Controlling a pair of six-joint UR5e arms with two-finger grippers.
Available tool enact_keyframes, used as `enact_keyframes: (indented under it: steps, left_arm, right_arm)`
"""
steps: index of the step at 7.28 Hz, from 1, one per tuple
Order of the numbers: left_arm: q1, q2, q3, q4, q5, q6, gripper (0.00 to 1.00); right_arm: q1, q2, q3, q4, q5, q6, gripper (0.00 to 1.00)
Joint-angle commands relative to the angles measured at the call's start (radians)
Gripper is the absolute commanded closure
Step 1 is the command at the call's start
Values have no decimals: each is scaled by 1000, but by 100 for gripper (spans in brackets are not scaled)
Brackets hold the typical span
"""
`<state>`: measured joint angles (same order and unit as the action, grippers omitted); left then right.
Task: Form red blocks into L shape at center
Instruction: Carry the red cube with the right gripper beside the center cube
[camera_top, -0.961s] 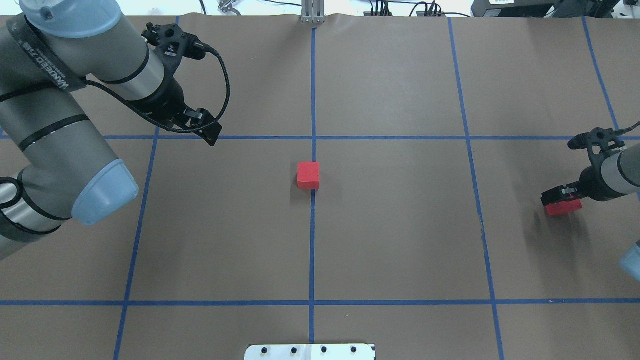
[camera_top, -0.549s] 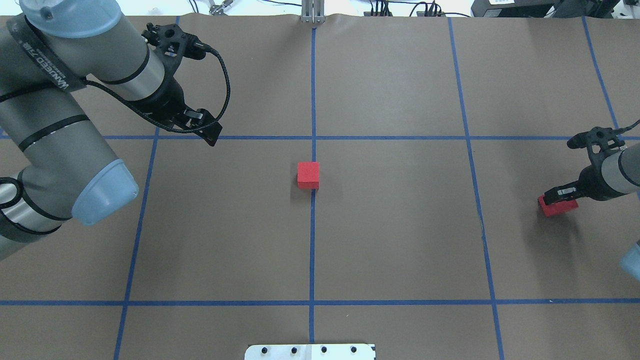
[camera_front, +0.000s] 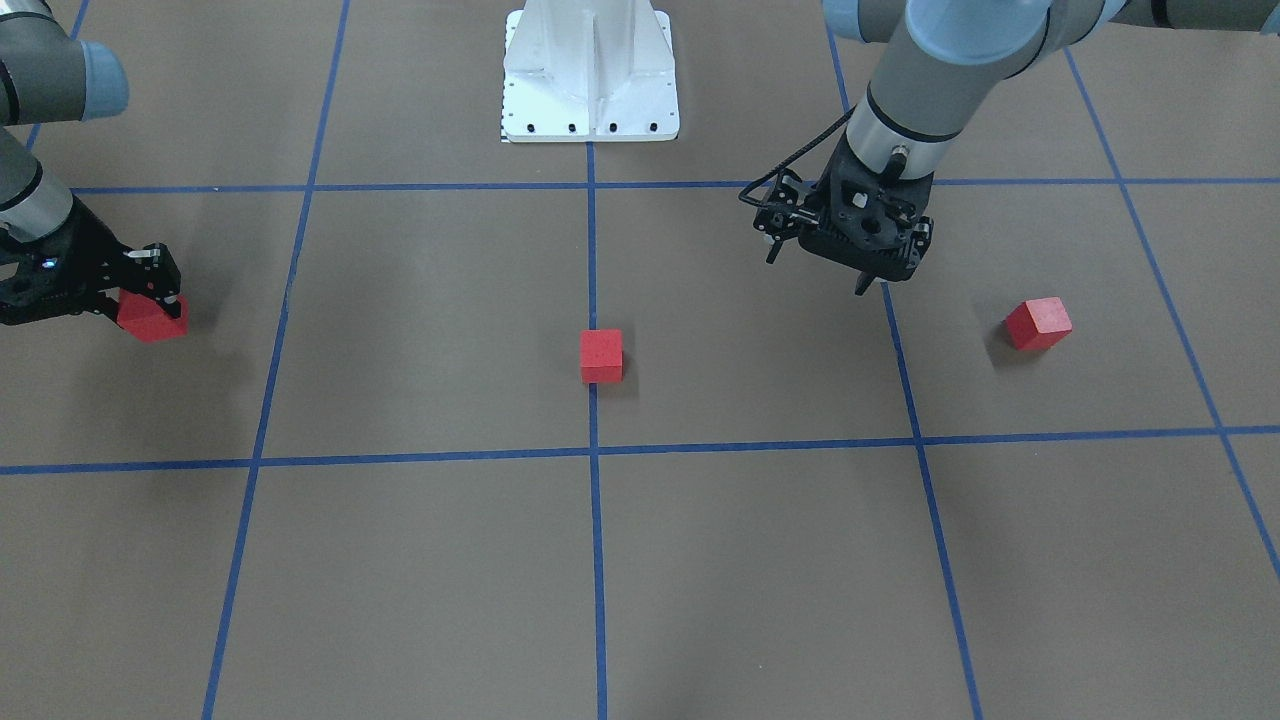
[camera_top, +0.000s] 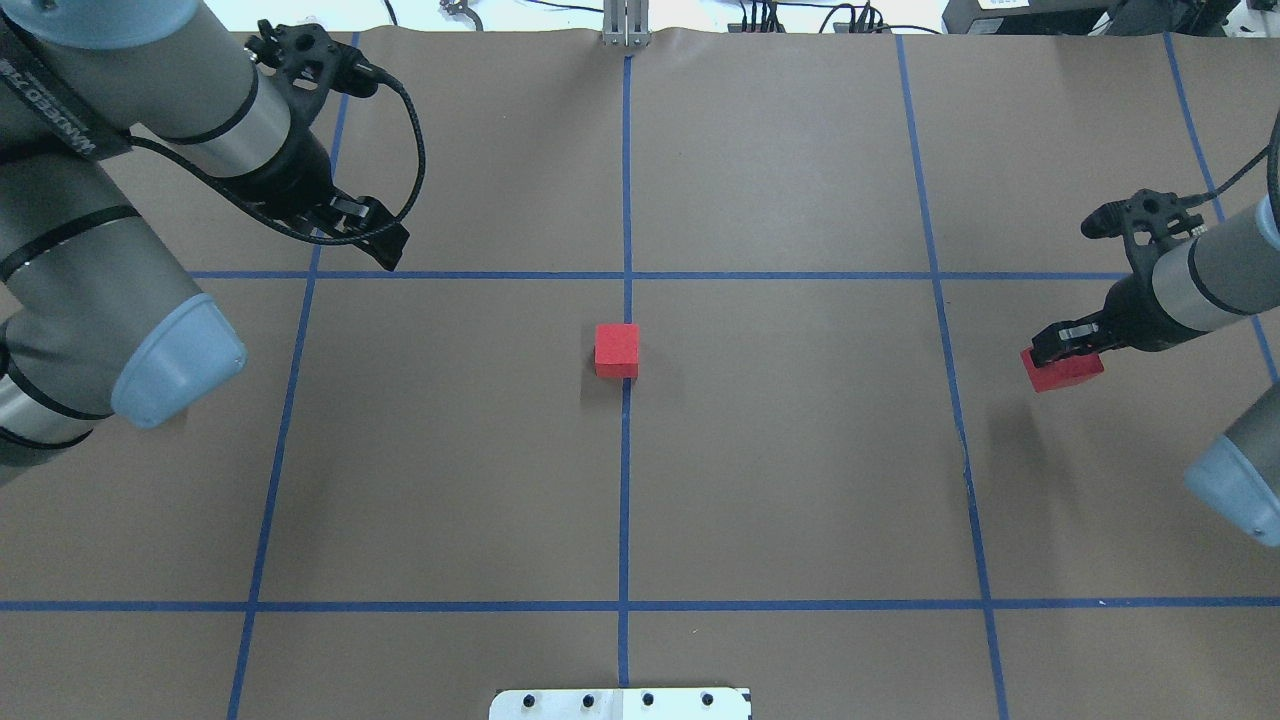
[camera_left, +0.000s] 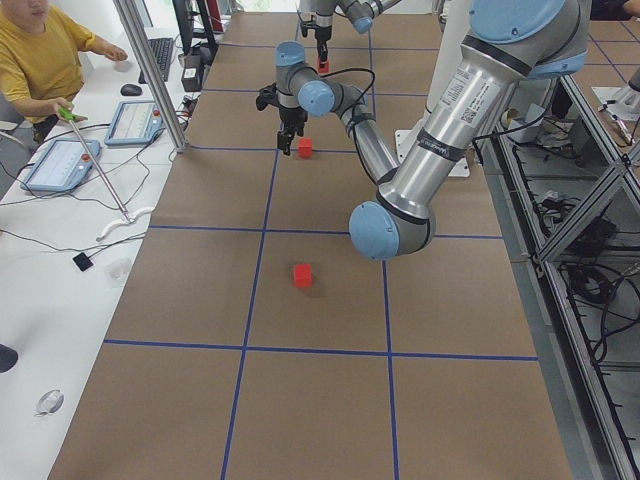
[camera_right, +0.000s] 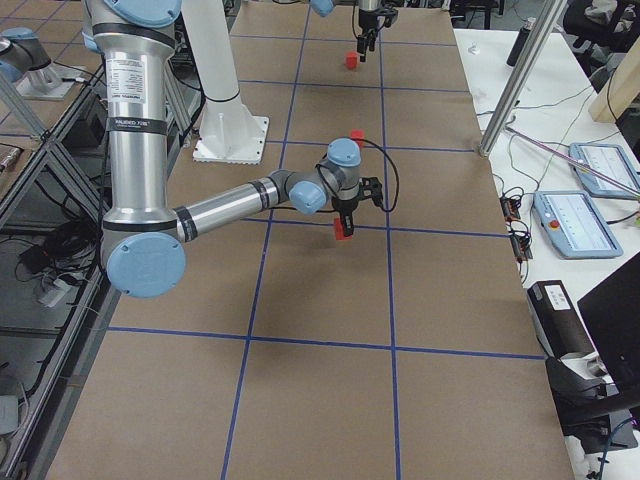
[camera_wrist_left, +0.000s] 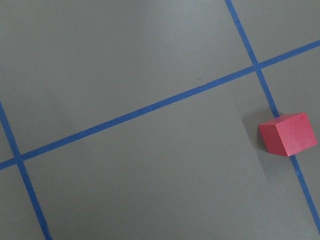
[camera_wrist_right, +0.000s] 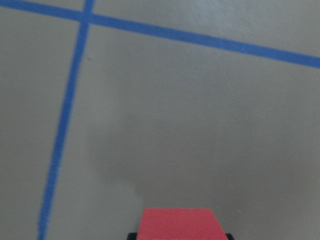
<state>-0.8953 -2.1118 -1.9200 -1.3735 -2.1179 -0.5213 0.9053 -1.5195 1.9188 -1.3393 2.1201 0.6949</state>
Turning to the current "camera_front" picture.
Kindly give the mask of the black gripper front-left arm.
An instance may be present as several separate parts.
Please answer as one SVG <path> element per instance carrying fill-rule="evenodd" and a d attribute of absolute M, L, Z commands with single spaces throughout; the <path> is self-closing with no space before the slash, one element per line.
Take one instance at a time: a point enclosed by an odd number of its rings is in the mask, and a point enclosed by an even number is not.
<path fill-rule="evenodd" d="M 796 242 L 809 254 L 852 268 L 864 296 L 878 281 L 914 277 L 932 245 L 933 220 L 925 210 L 932 174 L 909 179 L 906 155 L 893 151 L 886 170 L 867 167 L 840 140 L 820 178 L 806 182 L 785 161 L 753 181 L 753 227 L 768 243 L 767 264 Z"/>

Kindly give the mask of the black gripper front-right arm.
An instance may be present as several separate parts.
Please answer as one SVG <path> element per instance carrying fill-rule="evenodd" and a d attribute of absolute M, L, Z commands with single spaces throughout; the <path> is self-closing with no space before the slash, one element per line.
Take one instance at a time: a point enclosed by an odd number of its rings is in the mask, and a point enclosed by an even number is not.
<path fill-rule="evenodd" d="M 177 304 L 182 274 L 165 243 L 128 249 L 74 199 L 68 218 L 41 240 L 23 242 L 3 227 L 3 265 L 14 274 L 1 283 L 1 323 L 20 325 L 88 313 L 116 322 L 118 300 L 105 292 L 122 288 L 159 304 Z"/>

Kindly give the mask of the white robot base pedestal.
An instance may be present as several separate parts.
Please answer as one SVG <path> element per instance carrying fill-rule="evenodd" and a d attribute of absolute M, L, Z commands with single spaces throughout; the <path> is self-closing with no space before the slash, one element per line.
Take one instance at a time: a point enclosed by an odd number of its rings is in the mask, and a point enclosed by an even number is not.
<path fill-rule="evenodd" d="M 527 1 L 504 20 L 500 137 L 637 143 L 678 137 L 668 13 L 649 1 Z"/>

